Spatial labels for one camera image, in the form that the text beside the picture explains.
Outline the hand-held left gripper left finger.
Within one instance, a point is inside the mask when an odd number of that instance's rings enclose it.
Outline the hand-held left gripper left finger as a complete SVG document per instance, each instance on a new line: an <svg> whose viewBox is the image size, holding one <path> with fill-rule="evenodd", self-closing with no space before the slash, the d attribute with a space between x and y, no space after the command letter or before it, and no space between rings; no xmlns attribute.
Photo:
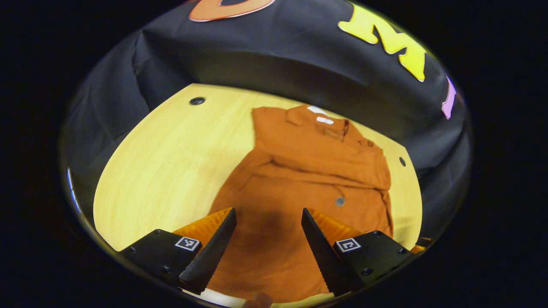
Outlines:
<svg viewBox="0 0 548 308"><path fill-rule="evenodd" d="M200 295L213 277L236 224L235 209L225 208L173 232L153 230L119 254L164 284Z"/></svg>

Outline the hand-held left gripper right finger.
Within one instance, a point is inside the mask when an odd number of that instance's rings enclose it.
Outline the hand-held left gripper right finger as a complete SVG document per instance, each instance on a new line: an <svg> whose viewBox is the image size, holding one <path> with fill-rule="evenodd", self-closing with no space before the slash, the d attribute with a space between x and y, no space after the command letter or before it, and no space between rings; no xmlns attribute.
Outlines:
<svg viewBox="0 0 548 308"><path fill-rule="evenodd" d="M301 226L335 296L371 287L414 256L384 232L363 233L312 208L303 209Z"/></svg>

